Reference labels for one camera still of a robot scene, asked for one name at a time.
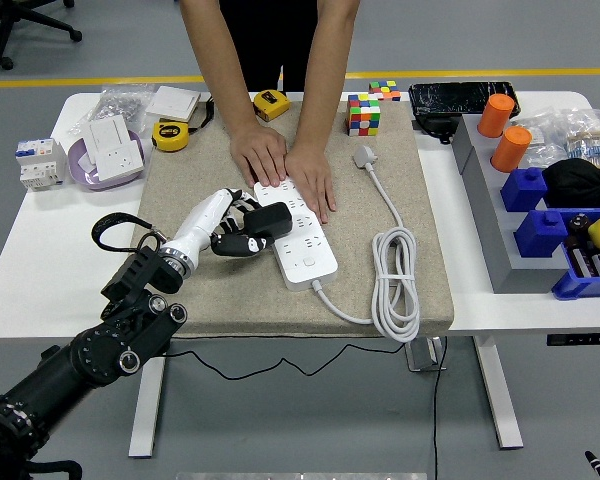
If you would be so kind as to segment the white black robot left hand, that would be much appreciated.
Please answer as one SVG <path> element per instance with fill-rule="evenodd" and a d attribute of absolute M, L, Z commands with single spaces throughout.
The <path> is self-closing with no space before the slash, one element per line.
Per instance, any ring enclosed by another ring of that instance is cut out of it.
<path fill-rule="evenodd" d="M 243 190 L 216 191 L 191 210 L 175 237 L 160 248 L 160 256 L 187 279 L 198 268 L 199 253 L 208 247 L 218 256 L 240 258 L 254 256 L 274 244 L 271 235 L 240 229 L 230 213 L 232 207 L 254 213 L 261 205 Z"/>

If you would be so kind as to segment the person's left hand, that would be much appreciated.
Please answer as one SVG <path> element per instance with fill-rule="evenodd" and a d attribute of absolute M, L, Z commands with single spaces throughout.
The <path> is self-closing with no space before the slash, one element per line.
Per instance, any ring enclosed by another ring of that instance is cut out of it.
<path fill-rule="evenodd" d="M 337 207 L 324 149 L 309 144 L 294 145 L 285 157 L 285 168 L 307 207 L 326 224 Z"/>

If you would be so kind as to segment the person's right hand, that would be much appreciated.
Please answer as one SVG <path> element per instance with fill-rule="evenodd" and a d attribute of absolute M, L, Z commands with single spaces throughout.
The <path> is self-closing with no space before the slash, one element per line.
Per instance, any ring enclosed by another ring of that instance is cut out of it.
<path fill-rule="evenodd" d="M 274 129 L 253 123 L 232 130 L 230 152 L 249 187 L 278 186 L 286 178 L 286 140 Z"/>

